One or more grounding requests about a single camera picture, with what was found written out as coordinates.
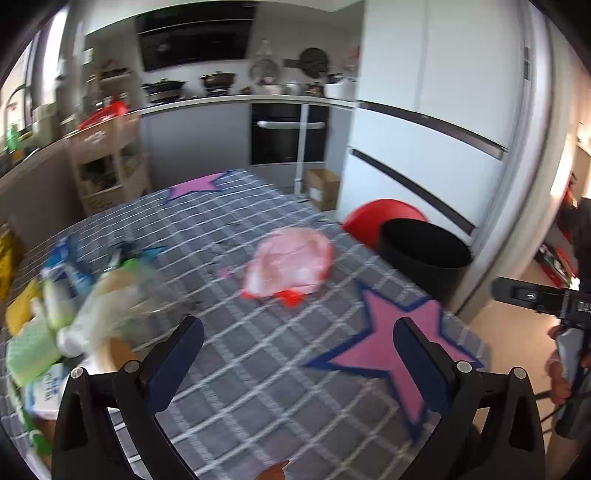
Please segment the person's hand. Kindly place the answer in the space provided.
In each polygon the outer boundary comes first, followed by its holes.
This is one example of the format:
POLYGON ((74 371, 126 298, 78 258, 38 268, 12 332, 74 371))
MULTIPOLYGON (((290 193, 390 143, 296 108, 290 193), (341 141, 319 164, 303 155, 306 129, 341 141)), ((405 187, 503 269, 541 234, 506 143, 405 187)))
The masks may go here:
POLYGON ((556 406, 562 406, 570 398, 571 383, 563 375, 563 365, 557 350, 548 358, 545 371, 550 378, 550 399, 556 406))

